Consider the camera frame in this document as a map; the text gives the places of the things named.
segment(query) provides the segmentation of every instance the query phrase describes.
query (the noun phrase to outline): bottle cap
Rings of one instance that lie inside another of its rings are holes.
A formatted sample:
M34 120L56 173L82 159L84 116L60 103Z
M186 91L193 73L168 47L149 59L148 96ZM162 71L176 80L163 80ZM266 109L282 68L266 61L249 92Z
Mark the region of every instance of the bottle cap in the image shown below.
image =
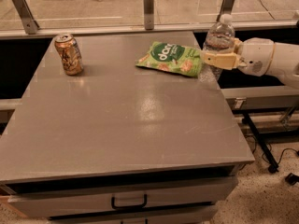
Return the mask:
M232 24L233 17L231 14L222 14L221 15L221 23L225 25Z

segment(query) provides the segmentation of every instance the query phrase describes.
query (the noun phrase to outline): gray tabletop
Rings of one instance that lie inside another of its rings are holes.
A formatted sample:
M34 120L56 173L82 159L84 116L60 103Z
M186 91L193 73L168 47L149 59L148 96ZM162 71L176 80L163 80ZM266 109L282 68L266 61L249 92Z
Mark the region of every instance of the gray tabletop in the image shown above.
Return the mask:
M0 182L130 174L254 161L206 68L199 78L135 67L153 41L191 32L77 37L84 72L53 43L0 139Z

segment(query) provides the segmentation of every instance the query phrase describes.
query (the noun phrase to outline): can top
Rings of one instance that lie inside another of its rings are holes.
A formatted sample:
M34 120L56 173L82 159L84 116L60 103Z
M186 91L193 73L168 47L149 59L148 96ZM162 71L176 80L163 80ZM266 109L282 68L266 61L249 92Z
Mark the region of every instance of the can top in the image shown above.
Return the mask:
M70 41L73 38L71 34L62 34L57 35L55 41L56 42L67 42Z

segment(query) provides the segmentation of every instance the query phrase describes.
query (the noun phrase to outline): table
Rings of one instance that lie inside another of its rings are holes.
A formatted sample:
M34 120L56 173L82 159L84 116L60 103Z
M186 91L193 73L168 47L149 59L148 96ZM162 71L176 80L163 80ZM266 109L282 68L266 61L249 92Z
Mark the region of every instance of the table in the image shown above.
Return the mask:
M0 140L0 187L52 223L190 223L254 158L208 67L199 78L135 67L153 41L191 32L77 37L70 77L50 44Z

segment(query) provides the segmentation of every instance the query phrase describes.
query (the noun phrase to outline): drawer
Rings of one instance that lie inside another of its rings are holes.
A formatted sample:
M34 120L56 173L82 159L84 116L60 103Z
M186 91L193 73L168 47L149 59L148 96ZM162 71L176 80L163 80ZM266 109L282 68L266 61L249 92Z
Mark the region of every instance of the drawer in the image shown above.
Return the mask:
M28 217L57 217L75 214L125 211L155 206L224 200L237 184L236 177L183 180L71 193L14 195L10 205Z
M183 207L165 210L153 210L128 214L99 217L77 217L68 219L56 219L49 224L202 224L209 221L216 214L214 205Z

